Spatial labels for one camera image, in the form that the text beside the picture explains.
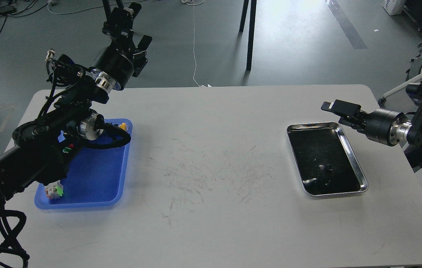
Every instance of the stainless steel tray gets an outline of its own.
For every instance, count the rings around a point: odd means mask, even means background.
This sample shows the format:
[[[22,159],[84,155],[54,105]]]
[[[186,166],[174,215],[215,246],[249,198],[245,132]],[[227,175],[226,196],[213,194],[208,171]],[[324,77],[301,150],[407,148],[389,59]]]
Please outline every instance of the stainless steel tray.
[[[293,124],[287,128],[287,134],[306,193],[342,195],[368,189],[368,182],[339,124]]]

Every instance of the concrete floor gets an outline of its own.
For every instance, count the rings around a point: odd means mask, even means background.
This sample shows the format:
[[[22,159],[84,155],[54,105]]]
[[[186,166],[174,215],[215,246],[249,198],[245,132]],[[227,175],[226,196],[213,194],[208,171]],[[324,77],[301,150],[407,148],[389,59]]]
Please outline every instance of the concrete floor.
[[[45,3],[39,0],[32,10]],[[180,0],[142,2],[143,9],[134,23],[135,40],[147,34],[153,42],[146,68],[138,78],[130,79],[127,87],[197,86],[192,79],[194,12],[199,84],[364,84],[379,98],[404,82],[409,61],[418,54],[422,32],[405,15],[389,16],[381,0],[337,3],[367,49],[352,47],[325,0],[260,0],[253,67],[246,72],[248,22],[243,34],[238,33],[242,1],[205,0],[196,7]],[[100,4],[59,1],[51,10],[73,12]],[[26,5],[23,0],[17,2],[18,10]],[[104,20],[103,9],[55,15],[46,8],[7,20],[0,35],[0,154],[32,95],[51,87],[45,81],[46,51],[54,48],[57,54],[65,53],[76,63],[89,66],[109,45],[109,38],[101,31]],[[388,98],[386,108],[415,110],[404,92]]]

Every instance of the cardboard box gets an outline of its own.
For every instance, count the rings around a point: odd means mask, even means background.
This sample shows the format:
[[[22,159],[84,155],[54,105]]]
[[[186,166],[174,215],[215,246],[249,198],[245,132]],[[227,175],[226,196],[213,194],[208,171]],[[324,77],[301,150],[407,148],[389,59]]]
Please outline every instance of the cardboard box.
[[[383,7],[389,15],[401,14],[406,0],[383,0]]]

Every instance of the white table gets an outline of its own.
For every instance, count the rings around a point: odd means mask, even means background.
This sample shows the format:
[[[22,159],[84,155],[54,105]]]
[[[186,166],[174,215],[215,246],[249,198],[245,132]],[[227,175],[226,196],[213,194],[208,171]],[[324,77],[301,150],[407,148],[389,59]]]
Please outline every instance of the white table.
[[[34,95],[34,119],[48,91]],[[342,99],[378,108],[363,85],[113,91],[93,108],[133,122],[122,199],[99,209],[39,210],[37,184],[7,204],[31,267],[360,267],[422,264],[422,189],[401,148],[344,127],[369,190],[304,193],[286,129],[337,121]]]

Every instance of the blue tray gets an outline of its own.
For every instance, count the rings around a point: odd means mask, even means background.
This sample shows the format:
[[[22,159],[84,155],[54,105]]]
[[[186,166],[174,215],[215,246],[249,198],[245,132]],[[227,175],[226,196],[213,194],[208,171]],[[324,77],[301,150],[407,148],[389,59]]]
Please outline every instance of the blue tray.
[[[131,135],[133,125],[128,119],[107,119],[113,124],[126,123]],[[108,143],[102,135],[95,142]],[[130,144],[120,148],[94,150],[83,148],[70,163],[67,178],[61,180],[64,195],[50,200],[39,184],[34,203],[39,209],[105,207],[120,200],[125,181],[126,163]]]

